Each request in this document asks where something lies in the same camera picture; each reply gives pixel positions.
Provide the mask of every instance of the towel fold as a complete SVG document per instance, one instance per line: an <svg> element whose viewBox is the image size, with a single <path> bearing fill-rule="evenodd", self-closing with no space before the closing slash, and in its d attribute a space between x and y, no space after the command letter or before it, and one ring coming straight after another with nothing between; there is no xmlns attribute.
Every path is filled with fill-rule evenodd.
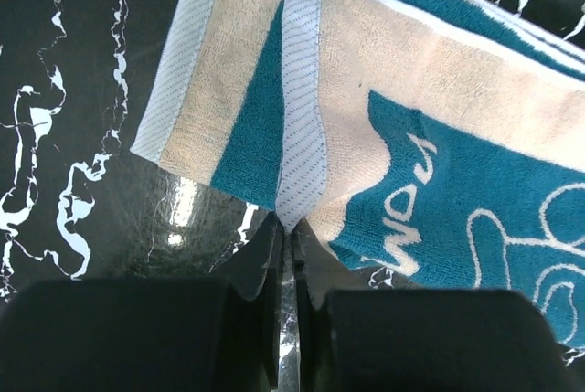
<svg viewBox="0 0 585 392"><path fill-rule="evenodd" d="M132 151L583 346L584 56L481 0L179 0Z"/></svg>

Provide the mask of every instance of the marble surface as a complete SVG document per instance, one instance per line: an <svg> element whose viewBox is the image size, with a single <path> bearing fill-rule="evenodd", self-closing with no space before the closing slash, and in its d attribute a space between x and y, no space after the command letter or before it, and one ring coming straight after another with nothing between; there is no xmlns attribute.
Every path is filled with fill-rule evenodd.
<svg viewBox="0 0 585 392"><path fill-rule="evenodd" d="M583 46L578 0L522 1L523 16ZM0 0L0 314L35 281L208 273L265 216L129 153L176 2ZM585 377L582 354L565 358Z"/></svg>

